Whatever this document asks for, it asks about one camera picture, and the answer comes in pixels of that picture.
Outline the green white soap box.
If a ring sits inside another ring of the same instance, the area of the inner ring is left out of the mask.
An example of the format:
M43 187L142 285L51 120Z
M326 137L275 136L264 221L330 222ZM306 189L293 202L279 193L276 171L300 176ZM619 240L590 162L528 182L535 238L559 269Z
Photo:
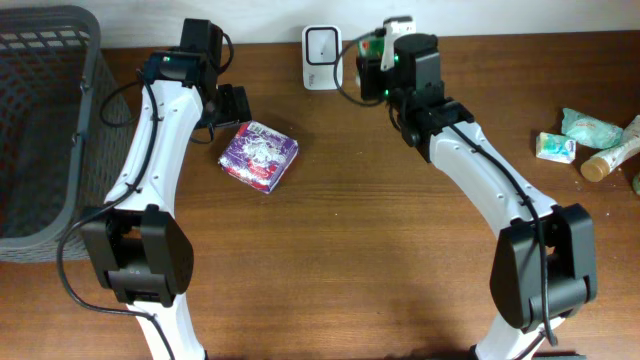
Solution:
M365 58L381 58L384 53L384 39L369 37L358 42L358 56Z

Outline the purple floral pack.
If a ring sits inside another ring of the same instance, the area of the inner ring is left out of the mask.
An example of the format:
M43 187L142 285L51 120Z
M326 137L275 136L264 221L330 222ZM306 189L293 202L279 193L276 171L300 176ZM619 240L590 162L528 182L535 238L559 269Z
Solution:
M230 176L270 194L299 152L296 140L257 121L243 124L218 159Z

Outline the small teal tissue pack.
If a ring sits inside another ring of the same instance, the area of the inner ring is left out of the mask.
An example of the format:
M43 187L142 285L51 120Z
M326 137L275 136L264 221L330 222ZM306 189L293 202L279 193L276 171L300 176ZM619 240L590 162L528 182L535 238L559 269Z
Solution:
M577 143L575 140L550 133L541 132L536 137L536 157L570 164L575 160Z

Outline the mint green wipes packet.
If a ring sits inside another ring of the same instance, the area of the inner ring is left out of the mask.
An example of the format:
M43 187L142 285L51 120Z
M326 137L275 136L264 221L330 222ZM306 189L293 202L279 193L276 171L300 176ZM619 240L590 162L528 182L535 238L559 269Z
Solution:
M619 144L622 128L570 108L563 108L562 113L562 134L580 145L608 149Z

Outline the white leafy cream tube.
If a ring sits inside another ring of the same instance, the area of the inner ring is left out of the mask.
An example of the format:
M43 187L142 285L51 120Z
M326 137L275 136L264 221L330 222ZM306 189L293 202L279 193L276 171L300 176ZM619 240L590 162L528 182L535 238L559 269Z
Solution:
M599 182L626 160L639 153L639 116L623 130L620 143L591 156L580 167L584 178Z

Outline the green lidded small jar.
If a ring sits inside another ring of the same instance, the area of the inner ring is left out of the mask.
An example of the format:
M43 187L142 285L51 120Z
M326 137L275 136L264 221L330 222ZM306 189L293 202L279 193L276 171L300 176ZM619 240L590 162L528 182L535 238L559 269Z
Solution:
M640 173L636 174L632 180L632 187L636 195L640 195Z

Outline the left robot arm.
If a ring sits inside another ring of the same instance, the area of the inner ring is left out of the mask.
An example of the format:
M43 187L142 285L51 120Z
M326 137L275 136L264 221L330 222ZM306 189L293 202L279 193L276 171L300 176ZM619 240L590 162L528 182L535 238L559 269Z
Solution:
M155 359L205 359L186 291L194 251L175 220L175 195L192 133L248 123L243 87L220 85L231 40L209 20L185 19L180 43L140 72L142 105L124 166L103 208L75 225L99 284L138 319Z

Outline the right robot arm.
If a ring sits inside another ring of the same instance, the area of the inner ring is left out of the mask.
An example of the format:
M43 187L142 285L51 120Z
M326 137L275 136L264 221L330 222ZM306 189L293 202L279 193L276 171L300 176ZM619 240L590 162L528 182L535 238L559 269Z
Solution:
M558 205L490 144L474 116L444 93L438 39L376 29L356 41L366 105L386 103L405 143L447 175L497 238L490 292L498 314L472 359L533 359L555 329L597 294L593 221Z

